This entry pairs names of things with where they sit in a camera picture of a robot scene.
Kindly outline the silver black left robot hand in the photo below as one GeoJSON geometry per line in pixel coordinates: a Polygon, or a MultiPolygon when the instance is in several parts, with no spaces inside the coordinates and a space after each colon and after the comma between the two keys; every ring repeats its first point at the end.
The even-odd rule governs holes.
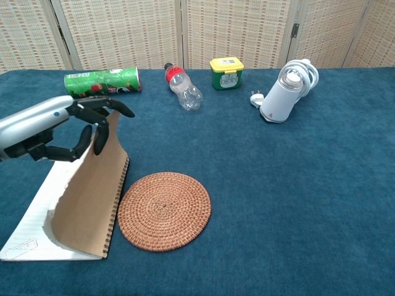
{"type": "Polygon", "coordinates": [[[109,112],[116,110],[133,118],[135,114],[123,102],[109,96],[90,96],[75,99],[70,95],[56,96],[1,119],[1,161],[19,158],[26,154],[35,161],[48,159],[74,162],[89,147],[92,126],[97,136],[94,153],[99,155],[109,137],[109,112]],[[70,117],[87,122],[75,147],[47,146],[53,140],[53,130],[70,117]]]}

